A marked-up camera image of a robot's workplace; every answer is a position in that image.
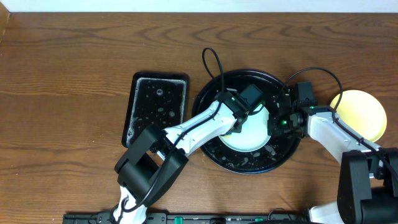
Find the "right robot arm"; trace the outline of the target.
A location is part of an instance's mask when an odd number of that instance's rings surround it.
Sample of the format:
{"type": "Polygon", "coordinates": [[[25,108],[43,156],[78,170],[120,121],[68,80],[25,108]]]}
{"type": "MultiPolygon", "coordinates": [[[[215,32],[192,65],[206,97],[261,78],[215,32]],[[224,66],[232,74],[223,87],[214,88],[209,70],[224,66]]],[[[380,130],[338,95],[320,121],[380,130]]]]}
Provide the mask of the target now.
{"type": "Polygon", "coordinates": [[[308,210],[313,223],[397,223],[397,148],[383,148],[350,128],[329,106],[270,115],[271,136],[308,137],[340,164],[336,201],[308,210]]]}

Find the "light blue plate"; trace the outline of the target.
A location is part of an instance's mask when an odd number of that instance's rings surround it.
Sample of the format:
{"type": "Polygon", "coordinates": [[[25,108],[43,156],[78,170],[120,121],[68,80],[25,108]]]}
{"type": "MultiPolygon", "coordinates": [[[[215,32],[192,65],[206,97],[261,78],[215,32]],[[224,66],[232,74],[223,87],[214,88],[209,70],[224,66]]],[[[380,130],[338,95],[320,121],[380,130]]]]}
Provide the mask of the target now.
{"type": "Polygon", "coordinates": [[[261,105],[254,111],[256,114],[248,116],[240,133],[231,133],[226,139],[219,136],[223,144],[238,152],[252,152],[267,144],[271,138],[267,133],[269,112],[261,105]]]}

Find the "yellow plate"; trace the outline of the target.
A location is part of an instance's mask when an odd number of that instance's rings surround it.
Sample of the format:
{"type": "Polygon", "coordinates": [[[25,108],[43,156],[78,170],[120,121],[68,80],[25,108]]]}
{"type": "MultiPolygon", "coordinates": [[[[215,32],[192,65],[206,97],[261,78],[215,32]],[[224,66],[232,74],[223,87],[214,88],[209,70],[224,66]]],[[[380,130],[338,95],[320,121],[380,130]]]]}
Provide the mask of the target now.
{"type": "Polygon", "coordinates": [[[371,142],[379,140],[387,127],[384,107],[365,91],[344,91],[336,112],[348,126],[371,142]]]}

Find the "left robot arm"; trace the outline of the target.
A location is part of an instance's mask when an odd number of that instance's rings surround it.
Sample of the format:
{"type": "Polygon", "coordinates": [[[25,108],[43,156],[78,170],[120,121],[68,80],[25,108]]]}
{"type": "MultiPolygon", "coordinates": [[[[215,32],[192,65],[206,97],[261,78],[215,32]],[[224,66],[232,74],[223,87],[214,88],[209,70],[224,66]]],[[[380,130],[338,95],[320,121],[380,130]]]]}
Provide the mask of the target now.
{"type": "Polygon", "coordinates": [[[258,101],[244,90],[221,93],[200,114],[165,129],[151,124],[130,144],[114,169],[121,189],[112,223],[144,223],[146,210],[173,185],[188,156],[213,138],[240,130],[258,101]]]}

